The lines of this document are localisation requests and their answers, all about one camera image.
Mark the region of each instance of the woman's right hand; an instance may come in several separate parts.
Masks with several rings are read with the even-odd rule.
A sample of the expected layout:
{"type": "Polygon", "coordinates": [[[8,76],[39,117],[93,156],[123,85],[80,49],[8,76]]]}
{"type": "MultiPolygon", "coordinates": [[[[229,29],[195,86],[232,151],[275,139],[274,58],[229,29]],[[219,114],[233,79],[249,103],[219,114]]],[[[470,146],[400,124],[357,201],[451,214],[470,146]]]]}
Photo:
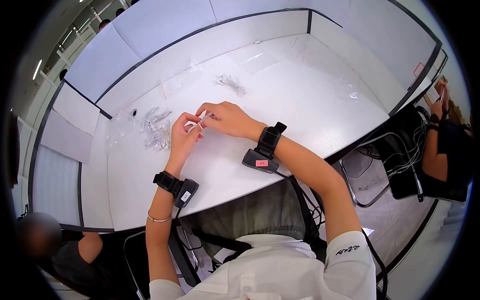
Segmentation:
{"type": "Polygon", "coordinates": [[[247,115],[238,105],[223,101],[219,104],[203,103],[197,110],[196,115],[200,116],[204,111],[211,112],[215,118],[206,118],[204,127],[211,127],[218,132],[235,137],[243,137],[258,142],[262,131],[267,125],[254,120],[247,115]]]}

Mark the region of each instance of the sticker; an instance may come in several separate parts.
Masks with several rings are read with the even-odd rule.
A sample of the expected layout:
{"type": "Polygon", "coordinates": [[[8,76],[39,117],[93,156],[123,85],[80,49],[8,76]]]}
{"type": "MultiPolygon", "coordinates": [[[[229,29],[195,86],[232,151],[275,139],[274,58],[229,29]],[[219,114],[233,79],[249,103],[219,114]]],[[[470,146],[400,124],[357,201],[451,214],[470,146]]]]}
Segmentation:
{"type": "Polygon", "coordinates": [[[190,193],[188,191],[185,192],[185,194],[183,194],[183,196],[180,198],[182,201],[187,201],[188,197],[190,197],[190,193]]]}
{"type": "Polygon", "coordinates": [[[268,167],[268,160],[255,160],[256,167],[268,167]]]}

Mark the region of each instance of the bracelet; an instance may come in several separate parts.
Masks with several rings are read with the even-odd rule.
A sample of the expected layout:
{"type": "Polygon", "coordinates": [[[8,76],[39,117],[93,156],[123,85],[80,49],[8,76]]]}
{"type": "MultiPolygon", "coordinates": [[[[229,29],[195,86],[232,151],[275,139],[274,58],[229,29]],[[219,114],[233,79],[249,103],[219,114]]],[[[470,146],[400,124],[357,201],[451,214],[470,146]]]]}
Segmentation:
{"type": "Polygon", "coordinates": [[[168,218],[163,219],[163,220],[154,219],[154,218],[152,218],[152,217],[150,216],[150,210],[148,210],[147,216],[148,216],[148,218],[149,218],[150,220],[152,220],[153,222],[167,222],[168,220],[172,219],[172,215],[171,215],[171,214],[168,216],[168,218]]]}

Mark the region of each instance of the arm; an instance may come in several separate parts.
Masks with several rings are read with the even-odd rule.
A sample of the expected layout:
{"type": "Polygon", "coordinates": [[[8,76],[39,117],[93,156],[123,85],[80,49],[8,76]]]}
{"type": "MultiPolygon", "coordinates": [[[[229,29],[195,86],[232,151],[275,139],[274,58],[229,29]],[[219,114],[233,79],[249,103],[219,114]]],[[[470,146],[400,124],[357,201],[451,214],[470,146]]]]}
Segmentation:
{"type": "MultiPolygon", "coordinates": [[[[236,137],[258,142],[267,126],[250,118],[240,107],[229,102],[204,103],[197,111],[211,111],[219,120],[207,118],[205,125],[236,137]]],[[[322,198],[325,208],[327,242],[348,231],[361,231],[357,213],[343,178],[323,159],[302,145],[281,136],[275,156],[299,180],[314,189],[322,198]]]]}
{"type": "MultiPolygon", "coordinates": [[[[183,113],[172,125],[172,146],[170,158],[165,166],[165,171],[175,178],[179,178],[180,172],[190,152],[198,139],[203,138],[200,127],[194,128],[190,133],[187,130],[193,125],[185,124],[188,121],[199,122],[200,118],[183,113]]],[[[162,188],[157,188],[150,206],[149,215],[156,220],[164,220],[172,214],[173,195],[162,188]]],[[[180,285],[177,272],[168,251],[168,236],[170,235],[172,221],[153,222],[147,219],[145,227],[145,242],[148,253],[148,268],[150,281],[166,279],[180,285]]]]}
{"type": "Polygon", "coordinates": [[[87,263],[91,264],[103,248],[103,240],[96,232],[83,232],[84,237],[78,241],[78,253],[87,263]]]}
{"type": "MultiPolygon", "coordinates": [[[[440,101],[432,103],[431,110],[432,114],[441,117],[442,103],[440,101]]],[[[438,154],[438,131],[435,129],[430,129],[427,132],[421,168],[428,176],[441,181],[447,181],[447,154],[438,154]]]]}

